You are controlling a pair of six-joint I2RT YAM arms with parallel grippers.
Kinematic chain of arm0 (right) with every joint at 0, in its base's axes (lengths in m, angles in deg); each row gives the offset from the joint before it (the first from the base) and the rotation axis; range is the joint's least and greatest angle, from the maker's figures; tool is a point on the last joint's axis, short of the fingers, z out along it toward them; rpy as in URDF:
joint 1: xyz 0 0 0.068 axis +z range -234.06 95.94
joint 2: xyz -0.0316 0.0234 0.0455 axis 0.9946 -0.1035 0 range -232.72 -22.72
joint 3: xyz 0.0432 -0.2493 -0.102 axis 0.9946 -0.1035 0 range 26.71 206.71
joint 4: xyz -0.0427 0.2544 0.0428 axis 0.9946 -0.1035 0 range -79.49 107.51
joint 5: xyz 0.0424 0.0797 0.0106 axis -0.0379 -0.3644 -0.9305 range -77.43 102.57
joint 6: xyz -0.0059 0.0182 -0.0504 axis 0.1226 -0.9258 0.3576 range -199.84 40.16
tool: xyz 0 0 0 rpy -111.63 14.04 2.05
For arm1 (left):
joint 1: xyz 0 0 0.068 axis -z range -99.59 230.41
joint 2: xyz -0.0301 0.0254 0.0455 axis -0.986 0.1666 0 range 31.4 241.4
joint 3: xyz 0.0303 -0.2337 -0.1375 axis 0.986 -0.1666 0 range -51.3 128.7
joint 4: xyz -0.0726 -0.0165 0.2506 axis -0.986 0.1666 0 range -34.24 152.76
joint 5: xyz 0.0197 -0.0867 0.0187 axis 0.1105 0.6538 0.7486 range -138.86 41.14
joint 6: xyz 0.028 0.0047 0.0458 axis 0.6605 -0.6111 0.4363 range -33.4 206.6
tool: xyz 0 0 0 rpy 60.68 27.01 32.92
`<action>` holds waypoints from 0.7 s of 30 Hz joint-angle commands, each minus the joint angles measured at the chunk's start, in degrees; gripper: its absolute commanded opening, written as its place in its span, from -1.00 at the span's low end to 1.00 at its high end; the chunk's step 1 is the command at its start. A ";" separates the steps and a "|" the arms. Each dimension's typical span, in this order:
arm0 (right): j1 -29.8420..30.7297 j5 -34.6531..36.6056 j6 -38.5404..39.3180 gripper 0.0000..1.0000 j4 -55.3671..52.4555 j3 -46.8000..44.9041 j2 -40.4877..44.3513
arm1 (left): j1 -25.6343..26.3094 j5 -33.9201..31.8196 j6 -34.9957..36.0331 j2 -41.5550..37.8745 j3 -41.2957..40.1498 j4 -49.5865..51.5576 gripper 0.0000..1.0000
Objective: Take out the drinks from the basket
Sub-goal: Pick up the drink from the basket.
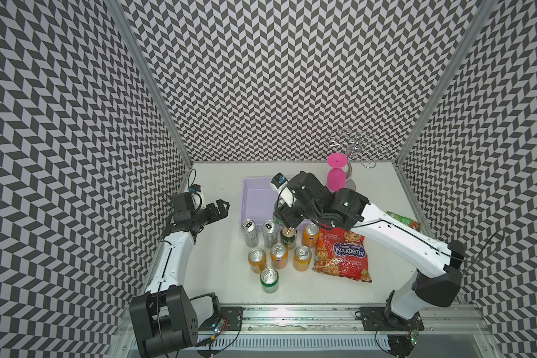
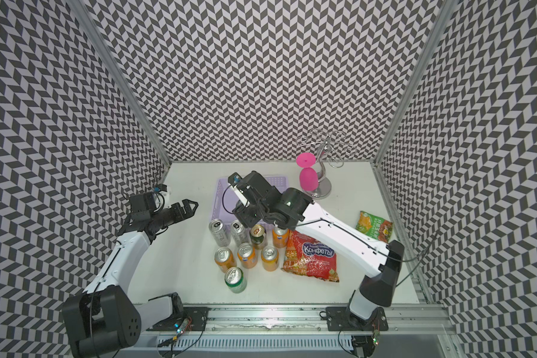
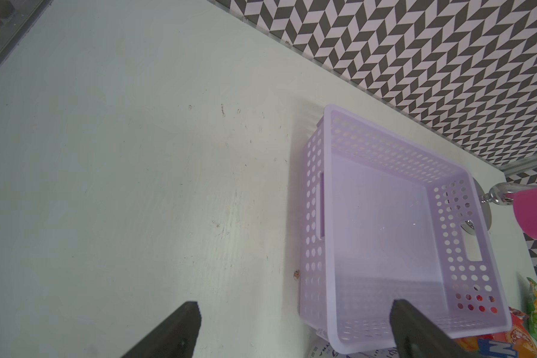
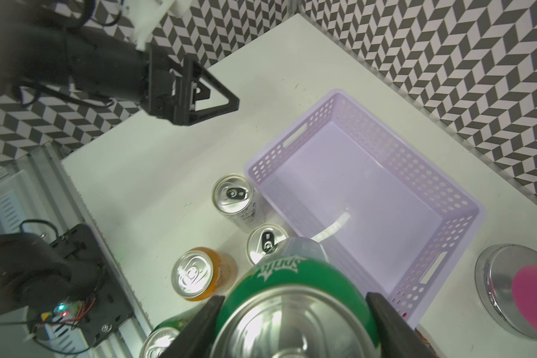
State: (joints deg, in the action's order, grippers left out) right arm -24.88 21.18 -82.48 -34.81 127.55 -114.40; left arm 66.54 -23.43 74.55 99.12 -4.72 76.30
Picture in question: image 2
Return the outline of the dark green gold-top can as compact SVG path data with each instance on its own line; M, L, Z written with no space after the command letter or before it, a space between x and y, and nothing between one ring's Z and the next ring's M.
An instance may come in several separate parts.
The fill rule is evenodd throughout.
M257 250L262 250L267 245L266 230L264 226L256 224L249 231L252 246Z

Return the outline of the silver can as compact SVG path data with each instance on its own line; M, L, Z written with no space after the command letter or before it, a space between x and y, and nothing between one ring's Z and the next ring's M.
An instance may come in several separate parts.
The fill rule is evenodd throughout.
M249 242L248 229L239 220L235 220L231 223L230 234L237 247Z
M231 238L228 236L225 224L220 219L213 219L208 225L209 231L219 247L228 247Z

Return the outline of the orange can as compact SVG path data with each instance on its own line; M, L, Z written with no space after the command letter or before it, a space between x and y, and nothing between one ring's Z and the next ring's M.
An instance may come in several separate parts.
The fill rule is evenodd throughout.
M279 251L274 246L266 246L261 252L261 259L266 271L278 269Z
M246 269L252 269L257 265L257 255L254 247L249 243L243 243L237 250L237 256Z
M289 234L289 229L275 226L272 232L273 246L277 249L285 248L288 243Z
M234 254L229 247L219 248L214 255L214 260L223 273L226 273L231 268L237 267Z

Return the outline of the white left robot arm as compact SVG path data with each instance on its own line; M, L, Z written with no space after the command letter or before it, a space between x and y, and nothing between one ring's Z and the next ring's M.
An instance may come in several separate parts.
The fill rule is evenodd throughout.
M140 334L168 319L185 319L180 296L173 292L136 306L128 288L151 244L171 226L195 216L198 202L174 203L164 186L129 198L130 209L115 246L93 281L62 305L74 357L101 357L134 346Z

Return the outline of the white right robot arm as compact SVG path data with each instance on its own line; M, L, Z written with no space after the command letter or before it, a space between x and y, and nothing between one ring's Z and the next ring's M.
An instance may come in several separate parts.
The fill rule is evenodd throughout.
M228 185L239 200L233 214L246 227L263 221L298 231L352 260L362 270L362 282L348 304L351 317L370 322L378 317L381 307L392 305L404 261L400 242L373 240L329 214L306 193L292 187L280 192L256 171L245 177L235 172L228 177Z

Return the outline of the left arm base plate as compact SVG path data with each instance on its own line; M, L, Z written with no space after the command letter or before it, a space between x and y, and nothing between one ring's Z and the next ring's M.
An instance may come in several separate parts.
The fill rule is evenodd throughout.
M188 321L187 331L205 331L210 307L185 306L177 292L152 298L168 298L172 302L172 314L151 327L151 331L178 331L184 321Z

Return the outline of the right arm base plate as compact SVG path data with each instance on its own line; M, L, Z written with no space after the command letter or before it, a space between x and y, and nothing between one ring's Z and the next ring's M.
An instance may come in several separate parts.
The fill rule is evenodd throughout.
M353 314L348 307L326 307L321 319L327 324L329 331L363 331L384 332L389 325L383 307L376 308L369 319L361 319Z

